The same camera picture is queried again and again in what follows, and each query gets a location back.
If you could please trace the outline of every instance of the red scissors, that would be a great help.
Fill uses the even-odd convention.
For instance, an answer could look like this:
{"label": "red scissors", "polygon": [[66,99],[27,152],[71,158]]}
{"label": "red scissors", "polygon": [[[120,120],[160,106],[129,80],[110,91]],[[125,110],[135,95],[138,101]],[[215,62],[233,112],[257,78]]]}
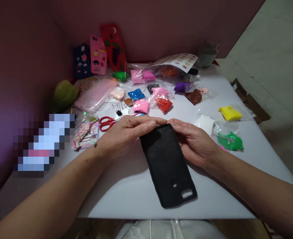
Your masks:
{"label": "red scissors", "polygon": [[99,123],[100,123],[99,129],[101,130],[101,132],[106,132],[108,129],[110,129],[112,127],[112,125],[115,124],[115,122],[117,122],[119,120],[120,119],[114,119],[109,116],[104,116],[99,120]]}

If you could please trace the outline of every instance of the white table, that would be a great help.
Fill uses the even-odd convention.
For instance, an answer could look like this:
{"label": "white table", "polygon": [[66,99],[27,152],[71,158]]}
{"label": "white table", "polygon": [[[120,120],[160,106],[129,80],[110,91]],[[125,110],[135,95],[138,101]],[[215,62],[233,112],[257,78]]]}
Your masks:
{"label": "white table", "polygon": [[[219,92],[209,101],[193,106],[184,96],[175,95],[174,108],[167,115],[159,109],[150,111],[150,116],[165,119],[177,118],[194,123],[201,110],[217,113],[218,108],[229,104],[243,105],[228,80],[218,73],[218,66],[212,65],[202,71],[201,84]],[[108,107],[98,112],[99,117],[114,116]],[[220,113],[217,120],[223,120]],[[293,184],[293,175],[283,164],[257,124],[253,121],[240,122],[241,138],[245,151],[234,155],[253,166]],[[78,152],[70,149],[60,151],[60,157],[42,179],[19,179],[10,177],[0,191],[0,220],[14,209],[33,191],[72,161]],[[107,170],[87,196],[79,217],[131,218],[131,219],[212,219],[212,218],[254,218],[255,216],[223,185],[207,176],[201,169],[189,165],[198,198],[175,209],[161,207],[140,141],[137,139],[130,150]]]}

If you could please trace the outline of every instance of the yellow clay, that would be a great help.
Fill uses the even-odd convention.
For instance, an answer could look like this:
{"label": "yellow clay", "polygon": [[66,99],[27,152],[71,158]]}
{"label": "yellow clay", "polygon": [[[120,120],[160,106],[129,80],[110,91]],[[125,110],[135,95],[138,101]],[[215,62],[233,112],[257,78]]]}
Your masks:
{"label": "yellow clay", "polygon": [[239,120],[242,118],[242,114],[235,110],[232,106],[220,107],[220,112],[226,121]]}

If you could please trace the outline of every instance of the phone case with cartoon decoration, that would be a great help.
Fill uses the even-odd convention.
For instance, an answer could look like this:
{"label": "phone case with cartoon decoration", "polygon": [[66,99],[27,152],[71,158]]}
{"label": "phone case with cartoon decoration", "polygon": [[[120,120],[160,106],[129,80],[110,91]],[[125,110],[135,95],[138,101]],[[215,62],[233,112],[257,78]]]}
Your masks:
{"label": "phone case with cartoon decoration", "polygon": [[173,127],[160,125],[140,140],[161,206],[172,208],[195,199],[197,192]]}
{"label": "phone case with cartoon decoration", "polygon": [[91,76],[89,46],[82,44],[73,49],[73,71],[76,79],[84,79]]}

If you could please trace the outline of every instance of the green clay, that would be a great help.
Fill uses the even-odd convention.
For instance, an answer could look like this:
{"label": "green clay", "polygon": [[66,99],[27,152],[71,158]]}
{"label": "green clay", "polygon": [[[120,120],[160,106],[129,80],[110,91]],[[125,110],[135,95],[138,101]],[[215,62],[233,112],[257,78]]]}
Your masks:
{"label": "green clay", "polygon": [[124,82],[126,79],[128,79],[130,77],[130,74],[126,73],[124,71],[116,71],[115,73],[113,73],[112,76],[114,78],[119,79],[121,82]]}
{"label": "green clay", "polygon": [[226,134],[226,135],[222,135],[222,134],[218,133],[218,135],[222,136],[224,138],[227,138],[227,139],[234,140],[234,141],[229,141],[227,139],[217,137],[219,144],[223,145],[226,150],[232,150],[232,151],[236,151],[239,149],[244,150],[243,141],[241,140],[240,137],[233,134],[232,132],[230,132],[230,134]]}

